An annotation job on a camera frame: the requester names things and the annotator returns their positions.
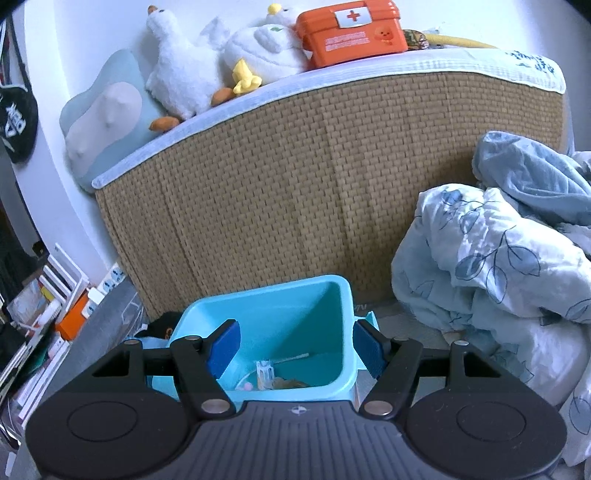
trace red cross symbol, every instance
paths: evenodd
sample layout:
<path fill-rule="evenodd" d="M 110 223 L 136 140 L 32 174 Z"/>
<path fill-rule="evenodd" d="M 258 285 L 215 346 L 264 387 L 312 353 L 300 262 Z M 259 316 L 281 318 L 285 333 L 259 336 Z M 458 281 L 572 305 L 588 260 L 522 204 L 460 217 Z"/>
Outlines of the red cross symbol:
<path fill-rule="evenodd" d="M 357 21 L 357 17 L 361 17 L 361 14 L 356 14 L 353 10 L 351 10 L 351 13 L 347 15 L 347 18 L 350 18 L 354 22 Z"/>

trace blue plastic container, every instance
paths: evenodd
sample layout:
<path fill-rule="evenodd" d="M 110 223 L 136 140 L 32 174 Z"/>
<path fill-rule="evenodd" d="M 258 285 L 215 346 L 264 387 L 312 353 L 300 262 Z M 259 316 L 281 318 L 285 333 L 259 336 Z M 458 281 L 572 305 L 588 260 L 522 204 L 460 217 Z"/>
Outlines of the blue plastic container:
<path fill-rule="evenodd" d="M 240 407 L 245 400 L 353 400 L 358 369 L 365 369 L 353 348 L 356 320 L 349 283 L 336 275 L 201 299 L 183 313 L 170 342 L 187 335 L 206 337 L 226 319 L 236 319 L 242 341 L 218 380 Z M 377 328 L 373 313 L 368 320 Z M 244 391 L 236 386 L 257 360 L 306 358 L 275 365 L 275 376 L 310 385 L 288 390 Z M 248 381 L 256 385 L 256 375 Z M 154 377 L 152 386 L 178 398 L 172 377 Z"/>

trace blue leaf pattern blanket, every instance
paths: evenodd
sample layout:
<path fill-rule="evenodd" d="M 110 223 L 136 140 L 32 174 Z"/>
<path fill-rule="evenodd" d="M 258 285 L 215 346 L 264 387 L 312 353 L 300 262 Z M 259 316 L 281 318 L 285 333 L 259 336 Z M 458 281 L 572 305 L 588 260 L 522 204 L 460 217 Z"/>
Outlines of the blue leaf pattern blanket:
<path fill-rule="evenodd" d="M 562 406 L 576 465 L 591 455 L 589 165 L 504 132 L 483 136 L 472 165 L 483 188 L 419 195 L 394 294 Z"/>

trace orange box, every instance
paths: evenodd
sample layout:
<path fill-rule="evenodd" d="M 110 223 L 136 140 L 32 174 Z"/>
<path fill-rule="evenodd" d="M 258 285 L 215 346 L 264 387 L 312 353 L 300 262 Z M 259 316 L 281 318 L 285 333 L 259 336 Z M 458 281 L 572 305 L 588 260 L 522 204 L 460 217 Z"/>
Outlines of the orange box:
<path fill-rule="evenodd" d="M 314 67 L 408 50 L 400 12 L 388 0 L 365 0 L 302 13 L 295 30 Z"/>
<path fill-rule="evenodd" d="M 56 323 L 56 330 L 61 337 L 68 342 L 71 342 L 82 328 L 86 319 L 82 316 L 86 302 L 88 301 L 88 294 L 83 294 L 76 304 L 66 313 L 60 323 Z"/>

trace white mattress edge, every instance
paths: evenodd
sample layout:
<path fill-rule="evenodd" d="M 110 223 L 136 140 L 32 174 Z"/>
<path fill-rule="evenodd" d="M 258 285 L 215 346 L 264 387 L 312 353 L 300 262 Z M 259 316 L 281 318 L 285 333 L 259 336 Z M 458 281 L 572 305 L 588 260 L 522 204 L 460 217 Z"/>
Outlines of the white mattress edge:
<path fill-rule="evenodd" d="M 443 48 L 351 61 L 287 77 L 195 116 L 128 155 L 95 178 L 92 186 L 95 189 L 104 188 L 175 143 L 267 103 L 357 80 L 433 72 L 479 73 L 561 95 L 566 91 L 566 81 L 556 62 L 518 51 Z"/>

